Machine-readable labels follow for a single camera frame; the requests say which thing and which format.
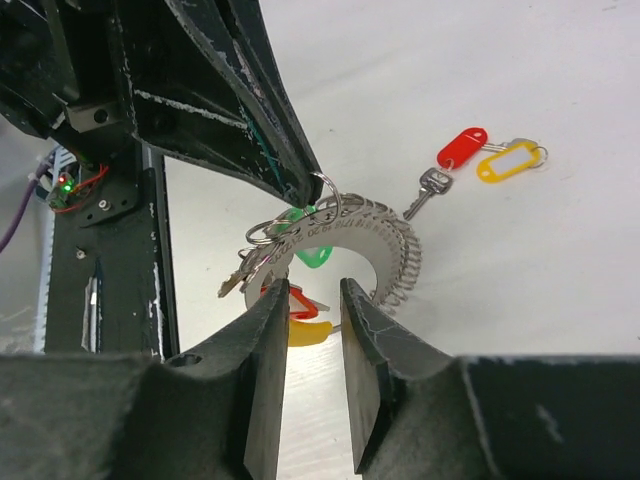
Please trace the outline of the green key tag with key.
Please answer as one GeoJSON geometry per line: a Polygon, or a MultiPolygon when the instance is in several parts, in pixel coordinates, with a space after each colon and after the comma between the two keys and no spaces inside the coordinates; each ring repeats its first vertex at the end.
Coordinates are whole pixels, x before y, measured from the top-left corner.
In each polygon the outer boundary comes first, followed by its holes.
{"type": "MultiPolygon", "coordinates": [[[[315,212],[315,206],[308,206],[304,209],[290,208],[283,212],[279,217],[279,223],[272,228],[273,232],[281,232],[286,230],[292,223],[300,220],[308,214],[315,212]]],[[[308,268],[316,269],[323,266],[330,258],[333,252],[331,246],[322,246],[317,248],[299,250],[296,252],[298,259],[308,268]]]]}

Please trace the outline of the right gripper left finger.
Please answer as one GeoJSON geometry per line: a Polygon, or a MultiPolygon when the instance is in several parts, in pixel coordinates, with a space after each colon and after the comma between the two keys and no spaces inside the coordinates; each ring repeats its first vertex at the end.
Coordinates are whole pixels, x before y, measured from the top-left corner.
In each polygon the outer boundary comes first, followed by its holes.
{"type": "Polygon", "coordinates": [[[273,479],[289,284],[166,362],[141,354],[5,355],[5,479],[273,479]]]}

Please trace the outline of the red key tag with key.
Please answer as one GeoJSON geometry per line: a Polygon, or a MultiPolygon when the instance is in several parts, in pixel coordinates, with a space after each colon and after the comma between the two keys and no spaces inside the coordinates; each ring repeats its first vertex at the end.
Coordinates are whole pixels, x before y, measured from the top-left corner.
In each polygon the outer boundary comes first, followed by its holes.
{"type": "Polygon", "coordinates": [[[464,129],[439,151],[436,164],[420,176],[418,196],[403,212],[404,220],[412,220],[429,199],[447,193],[454,183],[452,173],[462,168],[478,152],[499,152],[506,146],[506,142],[490,143],[487,131],[481,127],[464,129]]]}

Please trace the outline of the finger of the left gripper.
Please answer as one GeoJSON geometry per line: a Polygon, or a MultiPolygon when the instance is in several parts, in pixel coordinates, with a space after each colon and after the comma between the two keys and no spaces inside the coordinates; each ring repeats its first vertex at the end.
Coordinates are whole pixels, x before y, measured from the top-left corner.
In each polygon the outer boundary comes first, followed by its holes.
{"type": "Polygon", "coordinates": [[[182,30],[239,101],[256,143],[249,181],[295,207],[321,195],[321,171],[283,85],[258,1],[168,1],[182,30]]]}

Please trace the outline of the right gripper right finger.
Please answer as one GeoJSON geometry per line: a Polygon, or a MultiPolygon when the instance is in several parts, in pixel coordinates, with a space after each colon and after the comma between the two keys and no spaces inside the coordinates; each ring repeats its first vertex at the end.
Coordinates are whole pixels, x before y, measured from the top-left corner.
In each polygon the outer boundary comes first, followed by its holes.
{"type": "Polygon", "coordinates": [[[340,283],[355,472],[365,479],[635,479],[635,355],[450,356],[340,283]]]}

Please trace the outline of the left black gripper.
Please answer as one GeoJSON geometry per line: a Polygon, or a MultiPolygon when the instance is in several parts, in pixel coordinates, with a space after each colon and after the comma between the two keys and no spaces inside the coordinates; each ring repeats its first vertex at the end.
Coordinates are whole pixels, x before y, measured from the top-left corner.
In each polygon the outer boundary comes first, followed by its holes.
{"type": "Polygon", "coordinates": [[[254,185],[257,147],[240,128],[239,101],[167,2],[2,2],[1,115],[88,160],[131,149],[129,130],[165,155],[254,185]]]}

